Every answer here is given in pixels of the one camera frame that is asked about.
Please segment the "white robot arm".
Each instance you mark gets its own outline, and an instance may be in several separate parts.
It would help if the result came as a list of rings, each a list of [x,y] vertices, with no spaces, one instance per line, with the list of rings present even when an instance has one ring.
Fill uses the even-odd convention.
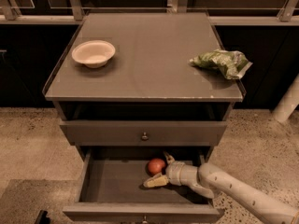
[[[176,161],[167,152],[164,152],[164,156],[167,162],[165,174],[158,173],[147,179],[143,183],[145,188],[151,189],[167,184],[186,186],[208,199],[214,199],[223,192],[264,224],[299,224],[298,209],[247,185],[218,166],[206,162],[196,167]]]

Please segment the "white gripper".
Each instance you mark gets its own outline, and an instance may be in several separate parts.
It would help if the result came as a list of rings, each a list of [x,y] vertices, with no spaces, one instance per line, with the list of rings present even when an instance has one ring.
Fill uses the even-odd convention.
[[[147,179],[143,186],[151,189],[156,187],[163,187],[168,184],[176,186],[192,187],[199,183],[198,168],[188,165],[182,161],[175,161],[174,157],[168,152],[164,152],[166,162],[169,164],[165,170],[165,175],[159,173]]]

